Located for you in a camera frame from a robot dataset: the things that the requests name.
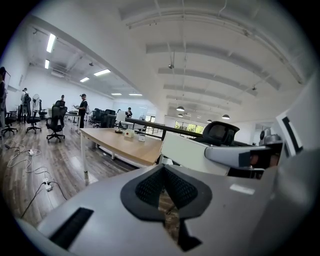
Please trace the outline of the black mesh office chair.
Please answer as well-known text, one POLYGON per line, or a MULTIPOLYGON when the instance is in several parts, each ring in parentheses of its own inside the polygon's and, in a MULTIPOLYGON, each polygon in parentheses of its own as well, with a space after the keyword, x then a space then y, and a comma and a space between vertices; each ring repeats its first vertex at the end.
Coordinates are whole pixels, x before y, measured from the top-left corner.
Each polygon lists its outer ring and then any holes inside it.
POLYGON ((46 120, 46 128, 52 130, 52 133, 46 136, 46 140, 49 143, 51 139, 57 138, 61 142, 61 138, 65 139, 66 136, 62 134, 65 127, 64 118, 68 108, 65 106, 65 102, 57 100, 51 108, 51 117, 46 120))
POLYGON ((40 132, 42 131, 41 127, 36 126, 36 124, 41 121, 39 117, 36 117, 36 114, 37 114, 37 111, 35 110, 36 100, 32 99, 31 102, 32 102, 32 114, 26 120, 28 124, 31 124, 31 126, 27 127, 26 134, 30 130, 34 130, 35 134, 37 133, 37 130, 40 130, 40 132))
POLYGON ((1 131, 1 135, 5 136, 6 133, 13 133, 15 134, 15 131, 18 132, 17 128, 12 127, 13 123, 17 121, 17 111, 9 111, 5 114, 5 127, 1 131))

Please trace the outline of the row of black desk chairs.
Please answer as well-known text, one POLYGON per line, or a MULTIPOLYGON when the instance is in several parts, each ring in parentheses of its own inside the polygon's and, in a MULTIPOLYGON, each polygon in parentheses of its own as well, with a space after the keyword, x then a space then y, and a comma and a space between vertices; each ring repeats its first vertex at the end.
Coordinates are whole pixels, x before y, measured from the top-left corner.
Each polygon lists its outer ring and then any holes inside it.
POLYGON ((92 111, 90 124, 94 128, 114 128, 116 123, 116 112, 111 109, 101 110, 95 108, 92 111))

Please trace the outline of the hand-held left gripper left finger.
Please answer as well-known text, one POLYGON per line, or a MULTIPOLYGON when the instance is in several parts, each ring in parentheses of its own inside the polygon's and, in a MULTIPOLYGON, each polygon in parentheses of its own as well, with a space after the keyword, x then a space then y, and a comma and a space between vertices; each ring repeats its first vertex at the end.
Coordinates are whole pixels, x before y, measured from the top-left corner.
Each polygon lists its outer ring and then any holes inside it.
POLYGON ((122 187, 150 167, 106 178, 51 211, 37 228, 17 223, 46 256, 182 256, 160 222, 142 221, 121 202, 122 187))

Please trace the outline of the white shade table lamp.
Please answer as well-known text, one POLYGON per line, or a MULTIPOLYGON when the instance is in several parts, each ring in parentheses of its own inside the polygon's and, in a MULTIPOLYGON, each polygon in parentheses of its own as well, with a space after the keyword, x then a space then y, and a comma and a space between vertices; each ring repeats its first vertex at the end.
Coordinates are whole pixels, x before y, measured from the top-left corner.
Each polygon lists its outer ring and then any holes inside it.
POLYGON ((117 130, 115 131, 115 133, 117 134, 122 134, 122 123, 126 121, 126 112, 123 110, 119 110, 117 112, 116 118, 115 118, 116 122, 117 122, 117 130))

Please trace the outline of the white desk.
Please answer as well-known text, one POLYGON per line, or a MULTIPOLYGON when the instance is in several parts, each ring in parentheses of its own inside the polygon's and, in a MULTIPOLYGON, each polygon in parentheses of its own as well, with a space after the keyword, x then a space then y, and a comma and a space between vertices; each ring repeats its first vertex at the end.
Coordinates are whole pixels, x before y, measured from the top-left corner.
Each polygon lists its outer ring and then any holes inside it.
POLYGON ((81 116, 75 113, 69 113, 67 112, 65 114, 65 116, 67 117, 67 119, 71 122, 71 129, 75 128, 76 130, 78 129, 79 125, 80 125, 80 118, 81 116))

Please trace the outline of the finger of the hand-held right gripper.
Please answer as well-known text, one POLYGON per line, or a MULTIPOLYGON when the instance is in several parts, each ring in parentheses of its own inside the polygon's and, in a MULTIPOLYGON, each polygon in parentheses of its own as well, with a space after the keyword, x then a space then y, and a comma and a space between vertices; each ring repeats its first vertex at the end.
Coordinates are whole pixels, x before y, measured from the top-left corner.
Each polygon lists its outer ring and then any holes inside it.
POLYGON ((235 170, 262 172, 270 167, 272 156, 279 156, 282 143, 261 146, 208 146, 206 159, 235 170))

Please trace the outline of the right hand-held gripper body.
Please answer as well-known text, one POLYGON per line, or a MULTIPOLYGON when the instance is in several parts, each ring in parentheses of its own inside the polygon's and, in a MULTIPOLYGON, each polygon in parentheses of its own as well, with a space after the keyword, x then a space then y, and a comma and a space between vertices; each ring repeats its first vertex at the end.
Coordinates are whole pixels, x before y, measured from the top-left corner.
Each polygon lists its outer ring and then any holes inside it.
POLYGON ((320 149, 320 72, 307 82, 293 104, 260 134, 259 146, 280 147, 293 157, 320 149))

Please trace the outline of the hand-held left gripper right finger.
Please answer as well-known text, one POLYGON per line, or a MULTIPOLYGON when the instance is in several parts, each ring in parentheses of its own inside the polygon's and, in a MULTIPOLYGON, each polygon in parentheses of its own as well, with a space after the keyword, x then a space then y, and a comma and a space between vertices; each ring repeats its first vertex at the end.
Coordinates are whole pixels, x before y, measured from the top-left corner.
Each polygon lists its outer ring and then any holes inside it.
POLYGON ((183 246, 164 256, 290 256, 314 253, 320 197, 320 149, 306 150, 266 170, 262 178, 213 175, 169 166, 206 184, 211 200, 180 226, 183 246))

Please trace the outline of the black backpack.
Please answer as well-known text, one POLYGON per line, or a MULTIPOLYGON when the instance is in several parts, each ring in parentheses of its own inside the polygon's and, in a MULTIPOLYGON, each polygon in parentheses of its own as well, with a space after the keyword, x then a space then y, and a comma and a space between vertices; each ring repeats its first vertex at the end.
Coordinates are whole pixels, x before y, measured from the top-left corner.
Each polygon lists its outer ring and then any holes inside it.
POLYGON ((212 121, 203 130, 202 136, 206 143, 214 146, 231 146, 235 134, 240 129, 229 123, 212 121))

